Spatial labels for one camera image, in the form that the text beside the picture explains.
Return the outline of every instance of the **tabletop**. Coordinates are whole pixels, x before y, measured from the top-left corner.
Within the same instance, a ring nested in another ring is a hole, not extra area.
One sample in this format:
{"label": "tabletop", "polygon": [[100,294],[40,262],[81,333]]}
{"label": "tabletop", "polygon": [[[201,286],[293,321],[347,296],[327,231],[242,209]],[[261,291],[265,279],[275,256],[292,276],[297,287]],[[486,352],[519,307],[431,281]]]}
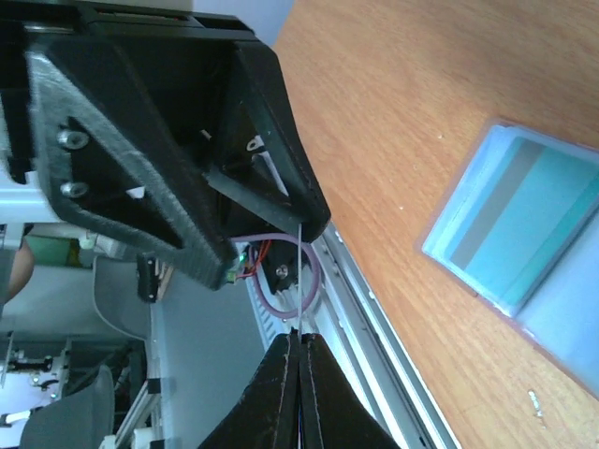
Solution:
{"label": "tabletop", "polygon": [[597,23],[584,0],[298,0],[275,46],[333,221],[465,448],[599,448],[599,401],[416,246],[489,118],[599,147]]}

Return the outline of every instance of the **wooden surface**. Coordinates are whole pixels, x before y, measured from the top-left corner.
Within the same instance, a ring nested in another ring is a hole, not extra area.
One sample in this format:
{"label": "wooden surface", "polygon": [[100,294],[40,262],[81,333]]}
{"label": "wooden surface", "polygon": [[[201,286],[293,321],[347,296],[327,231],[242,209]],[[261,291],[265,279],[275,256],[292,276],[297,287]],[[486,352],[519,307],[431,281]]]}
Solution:
{"label": "wooden surface", "polygon": [[416,250],[487,118],[599,147],[599,6],[575,3],[298,0],[275,47],[333,220],[465,448],[599,447],[599,402]]}

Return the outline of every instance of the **purple cable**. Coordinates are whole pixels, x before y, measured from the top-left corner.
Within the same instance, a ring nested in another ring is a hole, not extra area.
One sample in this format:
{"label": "purple cable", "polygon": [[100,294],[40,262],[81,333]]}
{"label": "purple cable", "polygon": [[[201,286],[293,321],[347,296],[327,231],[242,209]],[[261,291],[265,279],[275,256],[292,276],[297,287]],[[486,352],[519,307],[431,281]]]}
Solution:
{"label": "purple cable", "polygon": [[[235,237],[235,238],[231,239],[231,241],[233,241],[235,243],[244,243],[246,241],[263,241],[263,240],[283,240],[283,241],[288,241],[290,243],[295,243],[296,245],[300,243],[298,241],[298,239],[296,239],[293,236],[289,236],[287,234],[279,234],[279,233],[256,234],[253,236],[242,236],[242,237]],[[308,292],[308,295],[306,296],[306,298],[303,299],[301,302],[301,311],[304,312],[304,311],[306,311],[306,309],[308,309],[310,307],[310,305],[314,301],[314,298],[316,297],[316,293],[318,292],[318,288],[320,286],[321,272],[320,272],[320,263],[318,262],[318,257],[316,256],[316,253],[312,249],[312,246],[310,246],[308,243],[302,242],[301,250],[304,251],[304,253],[308,256],[308,260],[310,261],[310,268],[312,269],[312,283],[310,285],[310,291]],[[250,262],[253,264],[254,263],[254,254],[250,251],[249,255],[250,255]],[[260,285],[260,280],[258,279],[257,272],[256,272],[256,274],[254,274],[254,276],[252,276],[252,280],[254,281],[254,287],[256,288],[256,292],[258,294],[258,300],[264,306],[264,308],[267,311],[269,311],[269,313],[276,316],[277,318],[281,318],[284,320],[288,320],[288,319],[295,318],[298,316],[297,309],[295,309],[293,311],[279,311],[278,309],[275,309],[267,301],[266,297],[264,296],[264,292],[262,291],[262,286]]]}

